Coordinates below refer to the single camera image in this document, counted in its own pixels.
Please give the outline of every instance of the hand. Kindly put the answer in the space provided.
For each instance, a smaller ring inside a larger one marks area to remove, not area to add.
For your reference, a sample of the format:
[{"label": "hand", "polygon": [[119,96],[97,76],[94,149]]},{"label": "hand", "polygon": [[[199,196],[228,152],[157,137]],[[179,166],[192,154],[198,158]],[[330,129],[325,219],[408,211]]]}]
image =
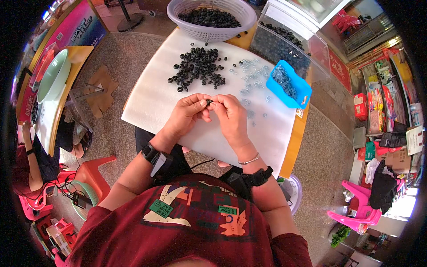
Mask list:
[{"label": "hand", "polygon": [[206,109],[206,99],[210,98],[207,94],[192,94],[180,99],[163,127],[162,134],[177,142],[194,127],[196,120],[211,122]]},{"label": "hand", "polygon": [[247,111],[233,95],[216,95],[208,109],[215,111],[221,131],[231,148],[236,151],[251,144],[246,128]]},{"label": "hand", "polygon": [[31,140],[30,127],[31,127],[31,124],[27,120],[22,125],[22,136],[26,141]]}]

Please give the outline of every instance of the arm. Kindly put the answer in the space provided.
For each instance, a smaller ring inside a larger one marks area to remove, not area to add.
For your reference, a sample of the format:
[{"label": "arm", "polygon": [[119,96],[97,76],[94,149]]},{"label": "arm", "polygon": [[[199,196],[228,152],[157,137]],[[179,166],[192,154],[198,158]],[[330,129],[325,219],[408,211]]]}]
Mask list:
[{"label": "arm", "polygon": [[[151,139],[153,148],[170,154],[173,146],[194,126],[198,118],[210,122],[209,111],[205,109],[206,99],[209,98],[206,94],[193,94],[179,100],[165,126]],[[140,152],[98,206],[112,211],[149,189],[153,184],[150,176],[152,169],[153,165]]]},{"label": "arm", "polygon": [[[30,134],[30,125],[28,122],[24,122],[22,126],[22,135],[24,138],[25,150],[28,151],[32,149],[31,143],[31,134]],[[38,168],[37,158],[34,153],[28,155],[29,163],[29,188],[32,192],[40,189],[43,186],[43,179],[41,178],[40,169]]]},{"label": "arm", "polygon": [[[232,95],[217,95],[212,97],[212,100],[214,103],[211,103],[208,109],[218,115],[222,133],[239,161],[254,159],[258,152],[248,138],[245,108]],[[267,164],[259,158],[242,167],[244,173],[252,174],[260,169],[266,170]],[[269,223],[272,238],[285,233],[299,234],[286,198],[273,176],[270,176],[265,184],[252,187],[252,199]]]}]

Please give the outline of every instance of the blue plastic container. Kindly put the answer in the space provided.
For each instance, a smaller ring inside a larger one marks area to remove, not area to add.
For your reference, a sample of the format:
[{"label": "blue plastic container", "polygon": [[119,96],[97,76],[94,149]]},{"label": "blue plastic container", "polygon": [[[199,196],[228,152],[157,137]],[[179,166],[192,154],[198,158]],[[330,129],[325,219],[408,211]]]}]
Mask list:
[{"label": "blue plastic container", "polygon": [[[291,98],[288,96],[283,88],[273,79],[272,73],[276,70],[277,66],[282,66],[285,69],[286,74],[291,79],[292,86],[295,88],[297,93],[297,99]],[[298,76],[294,69],[286,61],[280,60],[277,65],[274,67],[273,71],[270,73],[270,77],[267,80],[266,86],[273,92],[288,108],[292,109],[305,109],[310,100],[311,96],[311,87],[308,83]]]}]

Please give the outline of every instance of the red box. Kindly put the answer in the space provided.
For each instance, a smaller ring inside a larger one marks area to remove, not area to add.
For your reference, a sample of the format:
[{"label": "red box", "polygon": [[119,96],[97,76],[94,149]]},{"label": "red box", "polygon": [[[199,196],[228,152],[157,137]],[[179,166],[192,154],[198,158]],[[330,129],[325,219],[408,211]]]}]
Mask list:
[{"label": "red box", "polygon": [[368,119],[368,101],[364,93],[354,96],[354,113],[359,120]]}]

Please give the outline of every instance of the green label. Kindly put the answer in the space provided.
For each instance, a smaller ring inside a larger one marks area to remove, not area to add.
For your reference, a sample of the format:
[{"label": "green label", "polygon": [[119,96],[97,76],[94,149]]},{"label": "green label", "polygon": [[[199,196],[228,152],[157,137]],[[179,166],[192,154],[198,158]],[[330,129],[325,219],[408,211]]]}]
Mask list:
[{"label": "green label", "polygon": [[230,208],[230,207],[224,207],[224,206],[218,206],[218,212],[237,215],[236,208]]},{"label": "green label", "polygon": [[155,200],[153,204],[149,207],[152,211],[157,213],[158,215],[162,216],[163,218],[167,218],[169,214],[172,212],[173,208],[169,206],[168,204],[160,201]]}]

